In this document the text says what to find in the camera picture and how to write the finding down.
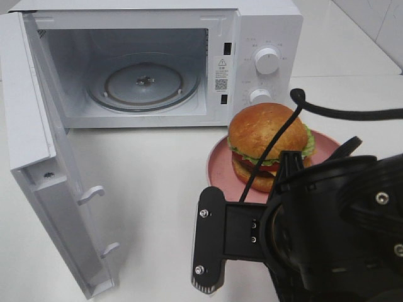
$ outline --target microwave door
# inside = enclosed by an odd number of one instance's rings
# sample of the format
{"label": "microwave door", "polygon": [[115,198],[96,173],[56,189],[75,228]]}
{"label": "microwave door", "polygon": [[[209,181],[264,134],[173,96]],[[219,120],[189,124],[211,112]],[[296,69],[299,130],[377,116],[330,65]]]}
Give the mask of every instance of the microwave door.
{"label": "microwave door", "polygon": [[87,298],[112,286],[106,254],[87,202],[101,186],[82,189],[56,110],[52,70],[30,14],[0,16],[0,56],[11,173]]}

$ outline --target microwave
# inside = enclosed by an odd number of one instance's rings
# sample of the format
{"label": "microwave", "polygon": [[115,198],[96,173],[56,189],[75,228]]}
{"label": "microwave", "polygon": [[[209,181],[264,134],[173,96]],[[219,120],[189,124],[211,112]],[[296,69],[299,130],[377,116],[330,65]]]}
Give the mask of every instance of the microwave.
{"label": "microwave", "polygon": [[87,298],[116,284],[70,128],[226,126],[284,101],[291,0],[22,0],[0,16],[11,172]]}

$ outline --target white knob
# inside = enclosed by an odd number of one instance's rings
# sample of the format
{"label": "white knob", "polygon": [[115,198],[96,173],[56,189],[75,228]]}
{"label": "white knob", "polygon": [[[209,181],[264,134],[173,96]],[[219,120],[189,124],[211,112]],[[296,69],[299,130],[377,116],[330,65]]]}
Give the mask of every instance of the white knob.
{"label": "white knob", "polygon": [[270,92],[265,89],[257,89],[251,93],[249,100],[253,104],[271,102]]}
{"label": "white knob", "polygon": [[261,74],[271,74],[276,71],[279,63],[279,55],[272,48],[264,48],[258,51],[254,57],[256,69]]}

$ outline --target sticker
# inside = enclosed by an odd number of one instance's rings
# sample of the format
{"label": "sticker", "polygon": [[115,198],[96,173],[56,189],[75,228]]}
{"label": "sticker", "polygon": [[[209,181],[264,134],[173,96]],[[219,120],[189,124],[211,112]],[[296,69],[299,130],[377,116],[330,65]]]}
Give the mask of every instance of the sticker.
{"label": "sticker", "polygon": [[214,90],[228,94],[233,58],[227,55],[214,57]]}

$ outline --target sesame-free bun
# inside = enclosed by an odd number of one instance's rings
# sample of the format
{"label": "sesame-free bun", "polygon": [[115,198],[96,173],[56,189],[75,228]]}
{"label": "sesame-free bun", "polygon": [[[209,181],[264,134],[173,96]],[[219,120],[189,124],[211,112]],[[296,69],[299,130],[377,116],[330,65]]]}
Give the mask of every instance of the sesame-free bun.
{"label": "sesame-free bun", "polygon": [[[230,144],[249,157],[260,158],[292,112],[290,108],[277,103],[261,103],[243,109],[229,125]],[[278,159],[282,150],[301,151],[307,142],[307,130],[297,118],[276,142],[266,159]]]}

